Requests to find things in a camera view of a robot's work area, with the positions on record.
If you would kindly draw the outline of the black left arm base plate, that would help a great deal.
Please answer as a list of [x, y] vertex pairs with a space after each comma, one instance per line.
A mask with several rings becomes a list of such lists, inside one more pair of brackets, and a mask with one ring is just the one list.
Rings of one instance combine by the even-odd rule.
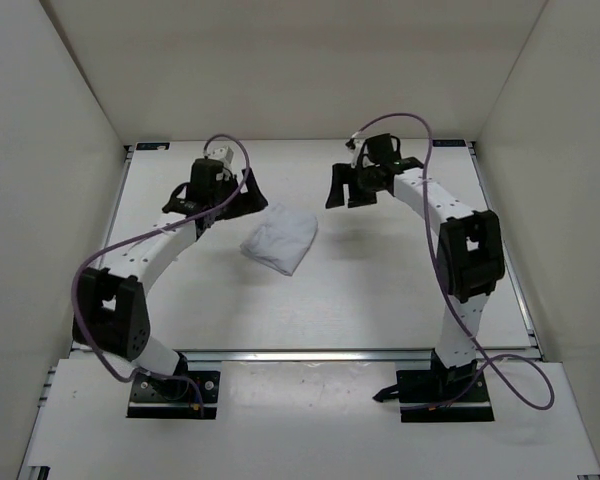
[[126, 416], [131, 419], [215, 420], [221, 372], [193, 370], [187, 376], [199, 388], [202, 401], [188, 382], [161, 382], [138, 375], [131, 386]]

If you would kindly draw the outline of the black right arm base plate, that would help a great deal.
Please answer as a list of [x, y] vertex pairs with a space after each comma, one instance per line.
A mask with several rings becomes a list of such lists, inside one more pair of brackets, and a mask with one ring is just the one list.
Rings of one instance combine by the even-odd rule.
[[429, 370], [396, 372], [402, 423], [482, 423], [495, 420], [488, 387], [481, 373], [440, 387]]

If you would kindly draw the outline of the white skirt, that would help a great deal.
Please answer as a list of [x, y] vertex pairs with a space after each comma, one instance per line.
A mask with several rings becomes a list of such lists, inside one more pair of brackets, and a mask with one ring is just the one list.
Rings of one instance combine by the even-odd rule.
[[241, 243], [240, 250], [251, 260], [292, 276], [317, 232], [315, 214], [276, 203], [265, 208], [263, 220]]

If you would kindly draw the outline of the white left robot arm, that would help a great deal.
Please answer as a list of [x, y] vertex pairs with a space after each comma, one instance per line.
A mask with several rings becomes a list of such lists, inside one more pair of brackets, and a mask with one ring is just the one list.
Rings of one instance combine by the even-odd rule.
[[250, 169], [233, 172], [232, 155], [222, 147], [196, 159], [189, 180], [171, 193], [153, 229], [133, 240], [118, 260], [83, 269], [74, 283], [75, 341], [154, 377], [168, 398], [186, 392], [189, 373], [185, 357], [152, 335], [148, 293], [215, 223], [260, 212], [268, 204]]

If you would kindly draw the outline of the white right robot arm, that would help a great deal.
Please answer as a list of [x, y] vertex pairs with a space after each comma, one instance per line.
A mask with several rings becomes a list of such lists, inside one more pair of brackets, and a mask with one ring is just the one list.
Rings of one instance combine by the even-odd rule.
[[380, 192], [410, 207], [425, 222], [438, 285], [446, 303], [431, 355], [429, 391], [451, 400], [475, 374], [477, 334], [483, 310], [505, 274], [498, 216], [462, 203], [429, 174], [428, 160], [405, 157], [389, 133], [350, 138], [347, 163], [332, 167], [328, 209], [373, 205]]

